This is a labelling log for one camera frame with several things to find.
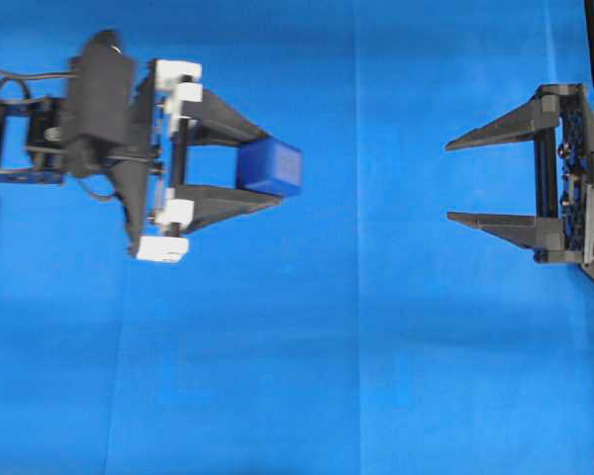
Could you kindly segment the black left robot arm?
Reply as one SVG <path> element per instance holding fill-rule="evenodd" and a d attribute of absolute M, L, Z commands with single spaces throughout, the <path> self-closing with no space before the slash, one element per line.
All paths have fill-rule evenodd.
<path fill-rule="evenodd" d="M 133 258 L 176 262 L 188 236 L 279 205 L 295 191 L 295 152 L 206 88 L 199 64 L 132 61 L 94 47 L 61 74 L 61 96 L 29 75 L 0 76 L 0 183 L 103 177 L 120 202 Z"/>

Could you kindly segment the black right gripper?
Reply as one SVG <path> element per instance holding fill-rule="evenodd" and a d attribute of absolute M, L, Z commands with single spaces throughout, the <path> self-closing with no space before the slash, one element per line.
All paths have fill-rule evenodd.
<path fill-rule="evenodd" d="M 453 151 L 531 141 L 535 136 L 538 222 L 557 220 L 543 234 L 537 263 L 573 263 L 594 282 L 594 112 L 580 84 L 545 84 L 535 97 L 491 123 L 449 142 Z M 562 126 L 562 139 L 554 136 Z M 534 247 L 536 218 L 447 212 L 446 217 L 518 247 Z"/>

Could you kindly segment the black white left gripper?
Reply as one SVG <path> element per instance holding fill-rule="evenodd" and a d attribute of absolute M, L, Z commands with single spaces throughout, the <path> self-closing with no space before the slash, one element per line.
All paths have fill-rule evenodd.
<path fill-rule="evenodd" d="M 128 143 L 117 156 L 119 162 L 111 167 L 111 180 L 124 209 L 129 254 L 138 260 L 178 262 L 189 250 L 183 235 L 281 204 L 279 196 L 242 189 L 161 185 L 152 213 L 159 233 L 143 233 L 149 177 L 159 157 L 158 147 L 152 144 L 158 93 L 165 95 L 164 114 L 170 119 L 173 139 L 188 131 L 188 118 L 196 122 L 191 145 L 243 146 L 270 137 L 210 89 L 202 93 L 201 77 L 198 63 L 157 59 L 131 103 Z"/>

